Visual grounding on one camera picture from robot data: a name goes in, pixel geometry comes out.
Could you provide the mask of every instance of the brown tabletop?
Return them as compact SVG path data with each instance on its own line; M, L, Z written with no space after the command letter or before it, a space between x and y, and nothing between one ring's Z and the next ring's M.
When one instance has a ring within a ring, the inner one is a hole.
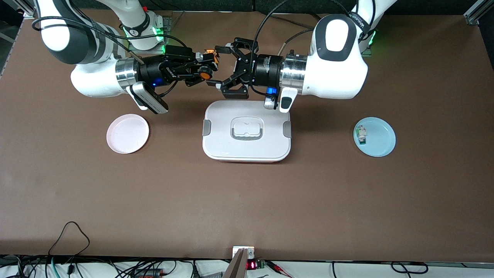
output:
M88 14L118 25L110 11ZM262 17L186 13L172 34L202 51L252 38ZM301 30L269 20L259 53ZM306 53L309 40L286 52ZM228 258L245 244L266 259L494 262L494 74L479 29L462 16L385 16L365 60L354 99L296 99L285 160L226 163L202 150L204 112L223 99L216 89L181 83L165 115L128 95L83 96L74 66L26 21L0 80L0 253L46 254L73 220L91 239L87 255ZM233 63L223 55L215 77ZM121 155L105 134L128 113L145 117L151 135ZM386 157L353 143L368 116L396 132ZM54 253L83 246L70 227Z

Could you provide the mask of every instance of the black strap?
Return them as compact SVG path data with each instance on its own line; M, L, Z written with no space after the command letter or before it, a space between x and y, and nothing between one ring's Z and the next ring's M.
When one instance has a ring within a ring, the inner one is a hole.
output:
M125 30L132 36L132 37L138 37L141 35L142 31L144 31L150 23L150 18L149 14L145 13L146 18L144 19L144 22L142 22L140 25L135 26L135 27L128 27L122 24L122 26L125 28Z
M357 26L360 27L360 29L362 30L362 32L364 34L369 34L370 30L371 30L371 26L367 23L367 21L365 21L358 13L356 12L349 12L348 13L349 16L350 16L350 19L355 22L355 24L357 24Z

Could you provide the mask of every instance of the metal frame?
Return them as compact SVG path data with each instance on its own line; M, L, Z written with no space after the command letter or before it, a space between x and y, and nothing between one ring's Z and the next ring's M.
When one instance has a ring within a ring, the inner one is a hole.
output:
M490 8L494 6L494 0L478 0L471 6L463 16L468 25L479 25L481 18Z
M24 11L24 17L25 18L33 18L34 17L34 12L35 8L31 3L29 3L28 0L12 0L14 3L16 3L23 11Z

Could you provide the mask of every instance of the small object on plate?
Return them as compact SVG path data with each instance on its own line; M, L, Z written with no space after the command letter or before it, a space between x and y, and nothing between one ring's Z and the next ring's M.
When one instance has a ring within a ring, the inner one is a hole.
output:
M366 143L367 130L363 125L357 128L357 137L359 138L359 144L364 145Z
M375 117L360 120L355 125L353 139L359 150L373 157L390 154L396 145L396 135L391 126Z
M138 151L149 136L149 125L143 117L127 114L118 117L106 132L108 146L117 153Z

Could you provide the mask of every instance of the white container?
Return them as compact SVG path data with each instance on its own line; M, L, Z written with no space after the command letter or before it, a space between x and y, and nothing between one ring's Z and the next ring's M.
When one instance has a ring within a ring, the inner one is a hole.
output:
M263 101L220 100L206 110L203 150L212 159L275 162L290 148L290 114L265 109Z

